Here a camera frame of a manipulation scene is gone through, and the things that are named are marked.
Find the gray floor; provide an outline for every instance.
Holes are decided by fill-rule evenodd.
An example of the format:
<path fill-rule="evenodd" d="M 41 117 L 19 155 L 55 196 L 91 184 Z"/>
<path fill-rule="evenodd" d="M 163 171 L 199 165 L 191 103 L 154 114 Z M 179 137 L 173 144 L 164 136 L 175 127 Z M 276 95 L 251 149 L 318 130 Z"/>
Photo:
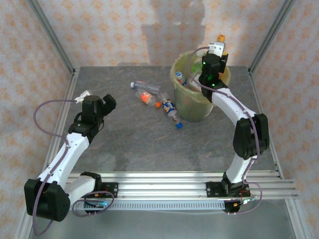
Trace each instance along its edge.
<path fill-rule="evenodd" d="M 142 103 L 130 88 L 141 80 L 161 85 L 173 98 L 169 67 L 82 67 L 73 98 L 85 90 L 101 98 L 111 94 L 116 109 L 105 117 L 104 129 L 76 163 L 73 172 L 94 171 L 225 171 L 234 150 L 234 126 L 217 107 L 202 122 L 183 121 L 176 129 L 162 109 Z M 230 67 L 232 93 L 258 112 L 245 67 Z M 64 133 L 81 105 L 72 104 Z M 268 149 L 252 170 L 275 170 Z"/>
<path fill-rule="evenodd" d="M 42 239 L 294 239 L 284 200 L 263 201 L 247 214 L 227 216 L 152 211 L 107 211 L 53 222 Z M 46 219 L 38 219 L 43 230 Z M 36 239 L 32 232 L 30 239 Z"/>

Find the cable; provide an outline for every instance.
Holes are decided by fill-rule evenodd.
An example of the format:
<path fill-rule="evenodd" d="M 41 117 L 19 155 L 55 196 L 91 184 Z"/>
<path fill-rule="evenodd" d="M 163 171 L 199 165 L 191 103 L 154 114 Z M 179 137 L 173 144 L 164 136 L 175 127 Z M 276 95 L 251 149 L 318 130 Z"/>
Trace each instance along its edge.
<path fill-rule="evenodd" d="M 55 136 L 55 137 L 59 137 L 61 138 L 62 140 L 64 140 L 65 142 L 65 149 L 64 149 L 64 152 L 61 156 L 61 158 L 57 161 L 57 163 L 51 168 L 49 174 L 44 178 L 40 188 L 39 188 L 39 191 L 38 193 L 36 194 L 36 197 L 35 197 L 35 202 L 34 202 L 34 206 L 33 206 L 33 212 L 32 212 L 32 223 L 33 223 L 33 231 L 34 231 L 34 234 L 36 236 L 41 236 L 43 235 L 48 229 L 49 227 L 51 226 L 53 220 L 51 220 L 48 224 L 48 226 L 42 231 L 42 232 L 39 232 L 38 229 L 37 229 L 37 223 L 36 223 L 36 211 L 37 211 L 37 207 L 38 207 L 38 204 L 39 204 L 39 200 L 40 200 L 40 196 L 41 196 L 41 193 L 43 191 L 43 188 L 44 188 L 44 185 L 45 183 L 48 181 L 49 177 L 51 176 L 51 174 L 54 172 L 54 170 L 59 166 L 59 164 L 62 162 L 62 160 L 64 159 L 64 157 L 66 156 L 68 150 L 69 150 L 69 141 L 67 140 L 66 137 L 63 137 L 62 135 L 59 135 L 59 134 L 55 134 L 55 133 L 51 133 L 51 132 L 48 132 L 46 131 L 45 129 L 43 129 L 39 123 L 36 121 L 36 113 L 39 111 L 39 109 L 48 104 L 48 103 L 51 103 L 51 102 L 75 102 L 74 100 L 50 100 L 50 101 L 46 101 L 46 102 L 43 102 L 42 104 L 40 104 L 34 111 L 33 113 L 33 121 L 34 121 L 34 124 L 35 126 L 38 127 L 39 130 L 41 130 L 42 132 L 44 132 L 45 134 L 48 134 L 48 135 L 51 135 L 51 136 Z"/>
<path fill-rule="evenodd" d="M 83 195 L 83 197 L 84 197 L 84 196 L 87 196 L 87 195 L 97 194 L 97 193 L 105 193 L 105 194 L 110 195 L 110 196 L 112 197 L 112 201 L 111 201 L 111 203 L 110 203 L 106 208 L 104 208 L 104 209 L 102 209 L 102 210 L 100 210 L 100 211 L 98 211 L 98 212 L 94 212 L 94 215 L 101 214 L 101 213 L 105 212 L 105 211 L 114 203 L 114 199 L 115 199 L 115 198 L 114 198 L 114 195 L 113 195 L 112 193 L 108 192 L 108 191 L 91 192 L 91 193 L 87 193 L 87 194 Z M 75 203 L 73 203 L 73 205 L 72 205 L 72 213 L 73 213 L 74 215 L 76 215 L 77 217 L 81 217 L 81 218 L 91 216 L 91 213 L 78 214 L 78 213 L 74 210 L 74 206 L 75 206 L 78 202 L 86 202 L 86 201 L 92 201 L 92 200 L 79 199 L 79 200 L 75 201 Z"/>
<path fill-rule="evenodd" d="M 246 179 L 245 179 L 245 178 L 246 178 L 246 175 L 247 175 L 248 171 L 250 170 L 251 166 L 253 165 L 253 163 L 255 162 L 255 160 L 259 159 L 259 157 L 260 157 L 260 147 L 259 147 L 259 141 L 258 141 L 258 135 L 257 135 L 256 126 L 255 126 L 255 123 L 254 123 L 253 118 L 249 115 L 248 112 L 245 111 L 245 108 L 241 105 L 241 103 L 240 103 L 236 98 L 234 98 L 234 97 L 232 97 L 232 96 L 229 96 L 229 95 L 227 95 L 226 93 L 224 93 L 224 92 L 222 92 L 222 91 L 219 91 L 219 90 L 216 90 L 216 89 L 214 89 L 214 88 L 210 88 L 210 87 L 207 87 L 207 86 L 205 86 L 205 85 L 202 85 L 200 82 L 198 82 L 197 80 L 194 79 L 194 76 L 192 75 L 192 73 L 191 73 L 191 71 L 190 71 L 190 60 L 191 60 L 191 58 L 193 57 L 193 55 L 196 54 L 197 51 L 200 51 L 200 50 L 203 50 L 203 49 L 209 49 L 209 47 L 208 47 L 208 46 L 200 47 L 200 48 L 196 49 L 193 53 L 191 53 L 191 55 L 189 56 L 188 61 L 187 61 L 187 70 L 188 70 L 189 76 L 191 77 L 191 79 L 192 79 L 196 84 L 198 84 L 198 85 L 201 86 L 202 88 L 208 89 L 208 90 L 210 90 L 210 91 L 212 91 L 212 92 L 214 92 L 214 93 L 222 94 L 222 95 L 224 95 L 224 96 L 230 98 L 233 102 L 235 102 L 235 103 L 239 106 L 239 108 L 247 115 L 247 117 L 248 117 L 248 119 L 249 119 L 249 121 L 250 121 L 250 123 L 251 123 L 251 126 L 252 126 L 252 128 L 253 128 L 253 131 L 254 131 L 254 137 L 255 137 L 256 149 L 257 149 L 257 158 L 252 158 L 252 159 L 250 160 L 250 162 L 249 162 L 249 164 L 248 164 L 246 170 L 244 171 L 244 174 L 243 174 L 243 176 L 242 176 L 242 181 L 243 181 L 243 183 L 247 183 L 247 181 L 246 181 Z M 251 212 L 252 210 L 256 209 L 256 208 L 260 205 L 260 203 L 261 203 L 261 201 L 262 201 L 262 198 L 263 198 L 262 188 L 261 188 L 260 185 L 259 185 L 258 183 L 256 183 L 256 182 L 251 182 L 251 184 L 257 185 L 257 187 L 258 187 L 259 190 L 260 190 L 260 199 L 259 199 L 258 204 L 257 204 L 254 208 L 252 208 L 252 209 L 250 209 L 250 210 L 248 210 L 248 211 L 239 212 L 239 213 L 234 213 L 234 214 L 244 214 L 244 213 Z"/>

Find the orange cap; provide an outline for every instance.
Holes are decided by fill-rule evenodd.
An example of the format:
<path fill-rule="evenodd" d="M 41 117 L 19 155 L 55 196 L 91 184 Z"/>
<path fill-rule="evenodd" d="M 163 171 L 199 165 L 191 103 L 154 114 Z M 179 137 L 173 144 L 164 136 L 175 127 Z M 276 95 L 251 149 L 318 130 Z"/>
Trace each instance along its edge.
<path fill-rule="evenodd" d="M 225 39 L 226 39 L 225 35 L 218 35 L 218 37 L 217 37 L 217 41 L 219 41 L 219 42 L 224 42 Z"/>
<path fill-rule="evenodd" d="M 155 104 L 155 107 L 159 108 L 160 106 L 161 106 L 161 102 L 157 101 L 156 104 Z"/>

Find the wallpaper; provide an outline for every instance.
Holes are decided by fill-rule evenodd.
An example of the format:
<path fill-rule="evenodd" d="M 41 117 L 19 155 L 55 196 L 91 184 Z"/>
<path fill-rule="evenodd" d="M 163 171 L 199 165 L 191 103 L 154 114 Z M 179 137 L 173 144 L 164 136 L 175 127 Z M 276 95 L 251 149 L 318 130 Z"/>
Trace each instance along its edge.
<path fill-rule="evenodd" d="M 226 35 L 250 65 L 284 0 L 39 0 L 74 67 L 171 65 Z"/>
<path fill-rule="evenodd" d="M 296 1 L 254 75 L 279 161 L 319 238 L 319 5 Z"/>
<path fill-rule="evenodd" d="M 0 238 L 11 239 L 25 208 L 23 187 L 44 164 L 50 137 L 33 123 L 43 101 L 60 99 L 70 80 L 25 0 L 0 1 Z M 53 130 L 61 105 L 40 110 Z"/>

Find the trash bin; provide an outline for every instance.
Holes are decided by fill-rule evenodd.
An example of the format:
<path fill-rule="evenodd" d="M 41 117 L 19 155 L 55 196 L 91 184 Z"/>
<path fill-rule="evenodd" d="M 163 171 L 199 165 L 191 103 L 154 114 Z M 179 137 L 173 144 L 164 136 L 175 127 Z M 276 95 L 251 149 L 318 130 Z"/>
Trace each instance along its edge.
<path fill-rule="evenodd" d="M 175 73 L 180 71 L 188 80 L 187 61 L 193 51 L 188 51 L 180 54 L 175 60 L 170 69 L 170 79 L 174 84 L 174 102 L 178 115 L 191 122 L 201 121 L 206 118 L 214 107 L 214 104 L 208 101 L 201 92 L 192 91 L 181 85 L 175 78 Z M 191 59 L 191 64 L 196 60 L 197 56 L 194 55 Z M 230 81 L 230 71 L 226 66 L 225 72 L 221 80 L 228 85 Z"/>

